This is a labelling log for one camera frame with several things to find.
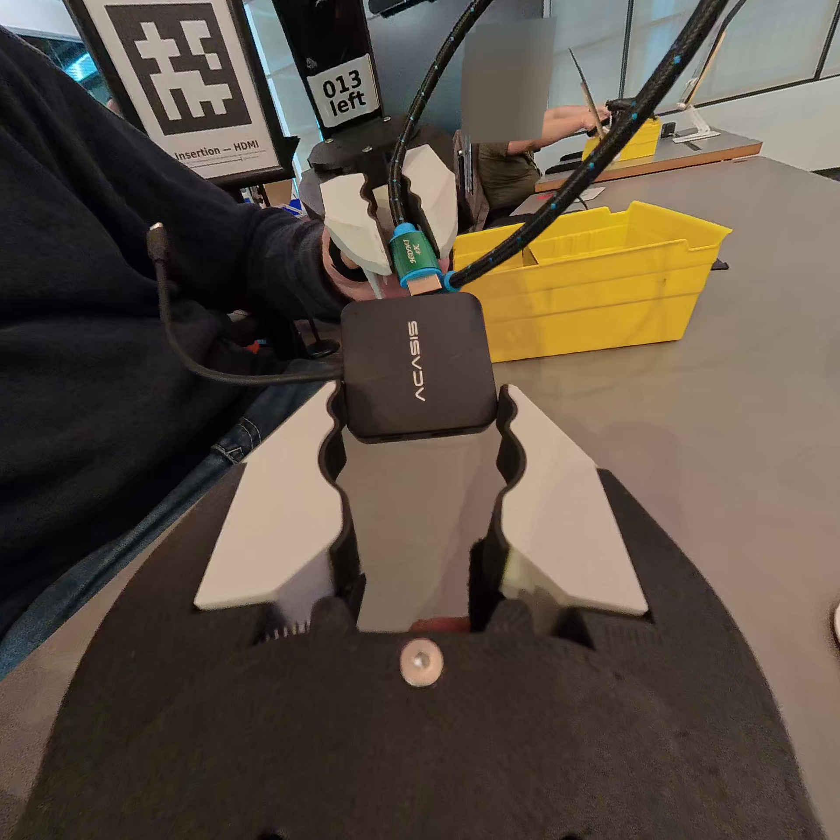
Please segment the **yellow divided storage bin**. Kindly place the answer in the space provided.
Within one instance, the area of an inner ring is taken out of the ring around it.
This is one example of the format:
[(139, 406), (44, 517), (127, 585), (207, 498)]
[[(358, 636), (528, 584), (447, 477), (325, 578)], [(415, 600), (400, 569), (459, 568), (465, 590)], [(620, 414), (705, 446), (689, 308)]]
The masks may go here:
[(678, 341), (731, 231), (639, 201), (564, 214), (463, 291), (495, 363)]

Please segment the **white laptop stand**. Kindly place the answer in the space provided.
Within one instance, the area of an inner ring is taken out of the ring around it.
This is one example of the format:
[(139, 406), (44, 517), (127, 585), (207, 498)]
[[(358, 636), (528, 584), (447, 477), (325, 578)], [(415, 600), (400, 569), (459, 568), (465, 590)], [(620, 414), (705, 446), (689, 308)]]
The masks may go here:
[(712, 63), (717, 56), (722, 40), (725, 38), (725, 31), (726, 25), (723, 24), (712, 42), (708, 56), (700, 68), (688, 80), (676, 104), (677, 111), (686, 116), (689, 124), (686, 128), (675, 131), (672, 136), (674, 143), (687, 144), (689, 142), (708, 140), (719, 135), (719, 132), (712, 130), (709, 124), (701, 117), (694, 105), (694, 101), (697, 98), (700, 85), (707, 77)]

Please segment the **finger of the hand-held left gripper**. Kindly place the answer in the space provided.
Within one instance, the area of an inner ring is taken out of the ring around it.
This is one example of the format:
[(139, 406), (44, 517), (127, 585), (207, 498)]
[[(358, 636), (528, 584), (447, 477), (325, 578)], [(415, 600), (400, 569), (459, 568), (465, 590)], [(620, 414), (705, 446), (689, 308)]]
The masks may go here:
[(331, 240), (362, 270), (391, 275), (391, 253), (372, 209), (365, 174), (333, 177), (320, 185), (324, 223)]
[(449, 257), (459, 225), (455, 174), (427, 144), (408, 150), (402, 174), (407, 220), (425, 233), (437, 257)]

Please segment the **black and silver usb hub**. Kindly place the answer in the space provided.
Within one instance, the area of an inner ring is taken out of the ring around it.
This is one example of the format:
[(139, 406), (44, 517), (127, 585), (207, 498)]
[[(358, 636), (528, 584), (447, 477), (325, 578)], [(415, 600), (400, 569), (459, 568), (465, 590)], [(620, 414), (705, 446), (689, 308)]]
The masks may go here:
[(474, 434), (496, 422), (497, 388), (480, 302), (465, 293), (352, 302), (341, 312), (342, 365), (312, 373), (238, 375), (196, 362), (172, 324), (165, 227), (146, 235), (171, 349), (212, 382), (265, 387), (337, 382), (346, 424), (365, 443)]

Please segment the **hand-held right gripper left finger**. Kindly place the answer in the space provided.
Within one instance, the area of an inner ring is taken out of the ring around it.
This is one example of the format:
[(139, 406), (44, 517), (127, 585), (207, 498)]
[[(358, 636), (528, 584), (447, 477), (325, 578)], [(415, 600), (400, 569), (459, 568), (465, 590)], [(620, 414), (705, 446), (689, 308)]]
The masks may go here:
[(306, 627), (341, 596), (360, 610), (361, 561), (348, 498), (343, 394), (328, 382), (245, 458), (203, 578), (199, 611), (267, 605), (281, 627)]

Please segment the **wooden edged desk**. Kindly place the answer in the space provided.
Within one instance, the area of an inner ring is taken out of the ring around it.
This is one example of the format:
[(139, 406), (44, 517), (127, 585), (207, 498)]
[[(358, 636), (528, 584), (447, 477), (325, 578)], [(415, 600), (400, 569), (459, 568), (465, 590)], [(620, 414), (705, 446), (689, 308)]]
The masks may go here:
[(673, 172), (689, 167), (737, 161), (761, 153), (763, 142), (740, 134), (721, 131), (704, 140), (675, 143), (659, 140), (654, 154), (630, 161), (615, 161), (594, 182), (624, 180), (641, 175)]

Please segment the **yellow plastic bin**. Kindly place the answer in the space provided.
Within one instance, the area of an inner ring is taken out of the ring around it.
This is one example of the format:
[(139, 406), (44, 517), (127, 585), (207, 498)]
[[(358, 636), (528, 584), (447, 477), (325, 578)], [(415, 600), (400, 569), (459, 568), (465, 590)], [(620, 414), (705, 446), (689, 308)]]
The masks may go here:
[[(636, 131), (633, 138), (623, 147), (620, 154), (617, 154), (612, 159), (611, 163), (635, 161), (653, 156), (656, 153), (661, 130), (662, 124), (657, 117), (648, 119)], [(586, 141), (581, 154), (582, 159), (589, 156), (601, 142), (596, 130), (590, 131), (587, 134), (590, 136), (590, 139)]]

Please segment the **person's blue jeans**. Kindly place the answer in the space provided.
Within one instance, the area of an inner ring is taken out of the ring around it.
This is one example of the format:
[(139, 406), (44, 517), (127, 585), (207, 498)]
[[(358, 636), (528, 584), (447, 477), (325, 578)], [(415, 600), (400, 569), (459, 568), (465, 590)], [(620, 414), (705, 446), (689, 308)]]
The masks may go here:
[(48, 561), (47, 570), (2, 601), (1, 678), (78, 614), (319, 387), (265, 389), (217, 441), (199, 444), (200, 459), (167, 468), (159, 479), (131, 490), (37, 554)]

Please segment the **black framed sign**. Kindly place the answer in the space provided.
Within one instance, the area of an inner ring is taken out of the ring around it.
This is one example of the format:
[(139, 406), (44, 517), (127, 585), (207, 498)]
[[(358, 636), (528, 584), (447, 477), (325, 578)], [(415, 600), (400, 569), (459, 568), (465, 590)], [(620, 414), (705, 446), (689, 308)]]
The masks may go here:
[(288, 181), (284, 134), (244, 2), (69, 1), (122, 116), (227, 190)]

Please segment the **person's left hand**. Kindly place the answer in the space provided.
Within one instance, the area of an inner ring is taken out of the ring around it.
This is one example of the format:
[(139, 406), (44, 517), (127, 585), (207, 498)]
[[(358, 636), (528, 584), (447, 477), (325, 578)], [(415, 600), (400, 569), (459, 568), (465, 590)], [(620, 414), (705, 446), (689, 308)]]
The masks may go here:
[(354, 260), (333, 242), (330, 231), (322, 228), (322, 266), (338, 293), (348, 301), (373, 301), (410, 296), (410, 290), (401, 286), (396, 274), (367, 275)]

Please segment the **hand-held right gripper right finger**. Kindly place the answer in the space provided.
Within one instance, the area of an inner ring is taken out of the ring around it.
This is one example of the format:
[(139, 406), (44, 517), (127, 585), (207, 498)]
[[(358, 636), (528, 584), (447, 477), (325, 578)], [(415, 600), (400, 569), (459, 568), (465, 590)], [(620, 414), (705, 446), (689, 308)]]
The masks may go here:
[(574, 609), (640, 618), (648, 603), (594, 460), (515, 385), (498, 395), (505, 485), (470, 551), (469, 621), (519, 600), (539, 634)]

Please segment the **person's left forearm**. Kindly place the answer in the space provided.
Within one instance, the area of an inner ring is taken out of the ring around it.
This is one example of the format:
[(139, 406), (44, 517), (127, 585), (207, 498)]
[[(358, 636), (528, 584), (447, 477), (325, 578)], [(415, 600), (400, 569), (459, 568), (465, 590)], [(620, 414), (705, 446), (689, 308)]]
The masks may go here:
[(224, 268), (221, 311), (337, 323), (349, 298), (328, 273), (327, 230), (279, 209), (229, 204), (213, 226), (213, 258)]

